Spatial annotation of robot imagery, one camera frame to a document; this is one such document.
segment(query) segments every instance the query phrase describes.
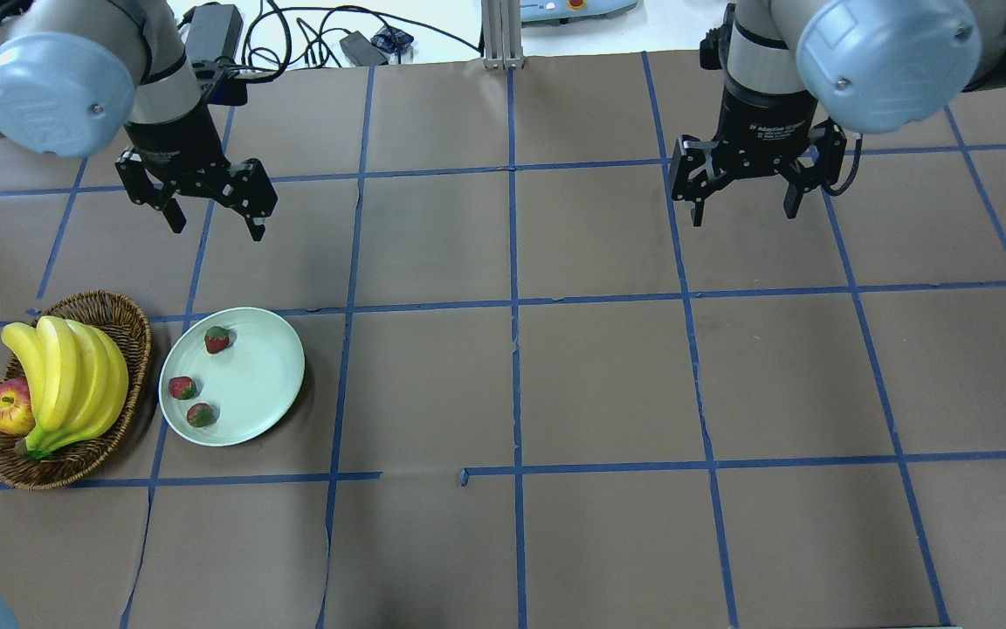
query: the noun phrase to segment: light blue controller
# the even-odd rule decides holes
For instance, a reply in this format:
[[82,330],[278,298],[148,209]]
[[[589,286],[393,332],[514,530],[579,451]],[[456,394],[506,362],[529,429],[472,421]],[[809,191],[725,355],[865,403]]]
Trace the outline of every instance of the light blue controller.
[[607,16],[635,8],[639,0],[522,0],[519,4],[523,23],[564,21],[580,17]]

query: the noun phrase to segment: brown basket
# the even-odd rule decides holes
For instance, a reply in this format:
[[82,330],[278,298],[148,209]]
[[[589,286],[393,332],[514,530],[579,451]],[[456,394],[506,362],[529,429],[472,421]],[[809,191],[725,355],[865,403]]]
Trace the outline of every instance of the brown basket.
[[[128,433],[135,407],[142,394],[150,362],[151,333],[147,315],[123,295],[108,291],[83,292],[45,309],[43,315],[73,319],[107,333],[123,351],[129,370],[127,404],[108,433],[95,439],[72,443],[40,461],[15,454],[17,437],[0,433],[0,478],[17,489],[55,489],[92,473],[119,447]],[[36,318],[30,323],[36,325]],[[23,374],[16,355],[11,355],[3,371],[3,381]]]

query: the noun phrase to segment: metal post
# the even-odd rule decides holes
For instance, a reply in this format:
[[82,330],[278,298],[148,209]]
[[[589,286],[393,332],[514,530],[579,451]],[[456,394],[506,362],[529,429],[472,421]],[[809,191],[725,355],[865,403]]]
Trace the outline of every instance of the metal post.
[[484,30],[484,67],[522,67],[522,16],[519,0],[480,0]]

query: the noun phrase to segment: bunch of bananas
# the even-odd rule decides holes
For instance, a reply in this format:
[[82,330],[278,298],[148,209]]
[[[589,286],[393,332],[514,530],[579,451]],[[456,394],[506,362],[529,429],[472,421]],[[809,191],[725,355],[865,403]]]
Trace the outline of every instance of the bunch of bananas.
[[24,440],[30,458],[100,437],[123,413],[127,361],[103,330],[45,315],[35,328],[8,323],[1,338],[29,382],[36,423]]

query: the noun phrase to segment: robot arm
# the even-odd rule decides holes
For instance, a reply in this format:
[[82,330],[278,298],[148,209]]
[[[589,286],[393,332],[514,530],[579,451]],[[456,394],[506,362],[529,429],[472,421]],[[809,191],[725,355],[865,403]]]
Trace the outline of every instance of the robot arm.
[[8,16],[28,4],[0,9],[0,138],[78,158],[124,127],[133,148],[116,167],[133,202],[161,211],[178,232],[185,218],[173,195],[215,199],[261,240],[275,190],[259,160],[223,155],[208,114],[221,72],[199,78],[165,1],[36,0]]
[[[702,41],[701,64],[724,71],[718,130],[679,138],[672,198],[701,225],[713,192],[782,175],[794,218],[808,192],[843,191],[831,186],[844,129],[895,131],[963,90],[1006,87],[1006,0],[739,0]],[[830,120],[814,127],[818,103]]]

